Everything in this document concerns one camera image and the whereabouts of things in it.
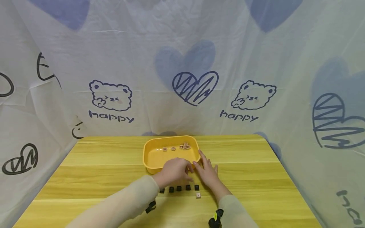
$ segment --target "black clip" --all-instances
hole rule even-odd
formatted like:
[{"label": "black clip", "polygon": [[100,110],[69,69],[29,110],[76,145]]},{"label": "black clip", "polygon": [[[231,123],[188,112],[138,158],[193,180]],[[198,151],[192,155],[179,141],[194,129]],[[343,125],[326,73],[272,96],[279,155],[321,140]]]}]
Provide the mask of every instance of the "black clip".
[{"label": "black clip", "polygon": [[220,218],[223,216],[223,210],[218,209],[215,211],[214,218],[209,219],[208,225],[210,228],[220,228]]},{"label": "black clip", "polygon": [[148,208],[146,209],[146,213],[150,213],[151,211],[153,211],[154,209],[156,209],[156,201],[153,201],[150,203],[150,205],[148,206]]}]

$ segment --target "human hand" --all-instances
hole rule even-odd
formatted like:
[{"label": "human hand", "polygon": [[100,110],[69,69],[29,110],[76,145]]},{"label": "human hand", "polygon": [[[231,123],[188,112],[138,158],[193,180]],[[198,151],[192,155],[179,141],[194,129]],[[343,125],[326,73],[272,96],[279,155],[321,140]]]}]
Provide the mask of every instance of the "human hand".
[{"label": "human hand", "polygon": [[207,159],[207,157],[203,154],[201,150],[199,150],[199,154],[203,162],[203,167],[201,167],[195,161],[193,162],[193,164],[195,165],[196,170],[198,171],[205,185],[207,185],[210,189],[212,189],[213,186],[220,183],[220,179],[218,177],[218,165],[215,165],[215,167],[213,168],[210,159]]},{"label": "human hand", "polygon": [[169,186],[171,183],[185,179],[193,181],[193,178],[189,177],[188,173],[194,173],[191,163],[184,158],[173,158],[168,160],[161,172],[152,176],[160,189]]}]

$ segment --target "yellow plastic tray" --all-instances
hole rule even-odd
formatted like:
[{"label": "yellow plastic tray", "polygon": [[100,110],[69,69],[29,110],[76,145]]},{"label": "yellow plastic tray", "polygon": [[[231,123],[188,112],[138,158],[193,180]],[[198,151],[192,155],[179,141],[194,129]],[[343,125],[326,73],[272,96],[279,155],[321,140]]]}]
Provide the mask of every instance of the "yellow plastic tray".
[{"label": "yellow plastic tray", "polygon": [[[180,145],[184,142],[188,143],[191,149],[180,149]],[[151,139],[143,148],[143,164],[150,174],[156,174],[162,170],[165,162],[176,157],[184,158],[191,163],[198,162],[200,160],[198,150],[197,141],[189,135]]]}]

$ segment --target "black object on table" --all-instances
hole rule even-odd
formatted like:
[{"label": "black object on table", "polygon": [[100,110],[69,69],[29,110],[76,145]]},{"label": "black object on table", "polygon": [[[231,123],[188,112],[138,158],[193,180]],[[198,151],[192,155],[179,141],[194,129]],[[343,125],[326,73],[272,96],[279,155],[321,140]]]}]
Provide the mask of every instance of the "black object on table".
[{"label": "black object on table", "polygon": [[148,208],[146,209],[146,213],[150,213],[151,211],[153,211],[154,209],[156,209],[156,201],[153,201],[150,203],[150,205],[148,206]]}]

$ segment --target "white fabric backdrop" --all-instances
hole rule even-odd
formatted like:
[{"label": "white fabric backdrop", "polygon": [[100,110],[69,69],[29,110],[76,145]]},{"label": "white fabric backdrop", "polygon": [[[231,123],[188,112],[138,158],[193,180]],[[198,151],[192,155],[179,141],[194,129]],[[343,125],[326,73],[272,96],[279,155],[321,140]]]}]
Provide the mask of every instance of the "white fabric backdrop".
[{"label": "white fabric backdrop", "polygon": [[364,7],[2,1],[3,224],[83,136],[255,133],[324,227],[365,226]]}]

